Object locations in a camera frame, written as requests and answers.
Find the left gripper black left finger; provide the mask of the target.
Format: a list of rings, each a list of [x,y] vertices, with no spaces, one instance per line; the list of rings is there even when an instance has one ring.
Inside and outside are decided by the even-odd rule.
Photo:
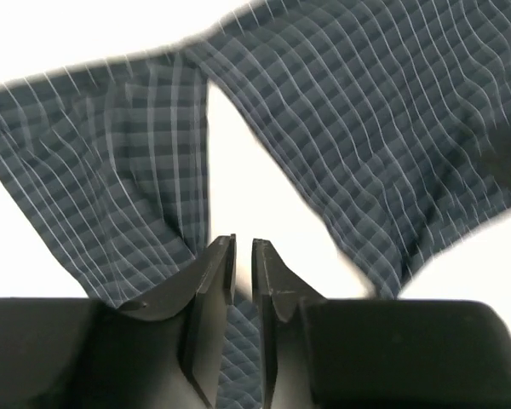
[[[0,408],[212,408],[236,239],[112,308],[88,298],[0,298]]]

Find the dark checkered pillowcase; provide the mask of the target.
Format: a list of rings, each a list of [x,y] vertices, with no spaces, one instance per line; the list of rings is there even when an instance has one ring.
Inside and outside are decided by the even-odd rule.
[[[372,298],[511,207],[511,1],[266,1],[170,52],[0,85],[0,182],[88,299],[119,308],[214,241],[209,83]],[[212,408],[265,408],[261,382],[234,293]]]

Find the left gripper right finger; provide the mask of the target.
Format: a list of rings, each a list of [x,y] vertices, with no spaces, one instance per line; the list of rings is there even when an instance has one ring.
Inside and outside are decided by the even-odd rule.
[[[489,306],[328,299],[252,245],[265,408],[511,408],[511,336]]]

